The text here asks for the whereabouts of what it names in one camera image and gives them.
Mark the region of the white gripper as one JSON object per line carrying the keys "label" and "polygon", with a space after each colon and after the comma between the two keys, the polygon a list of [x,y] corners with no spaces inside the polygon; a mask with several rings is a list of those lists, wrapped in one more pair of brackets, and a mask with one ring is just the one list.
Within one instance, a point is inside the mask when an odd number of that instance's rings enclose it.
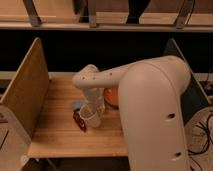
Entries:
{"label": "white gripper", "polygon": [[103,91],[100,88],[92,88],[83,91],[89,105],[97,109],[104,105]]}

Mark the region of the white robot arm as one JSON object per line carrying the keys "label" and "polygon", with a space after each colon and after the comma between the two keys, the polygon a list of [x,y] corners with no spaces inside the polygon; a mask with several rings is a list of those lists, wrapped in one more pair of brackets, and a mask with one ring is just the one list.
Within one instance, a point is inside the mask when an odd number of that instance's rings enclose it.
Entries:
{"label": "white robot arm", "polygon": [[72,78],[93,102],[93,88],[116,87],[131,171],[190,171],[181,95],[191,79],[175,56],[145,59],[100,72],[88,65]]}

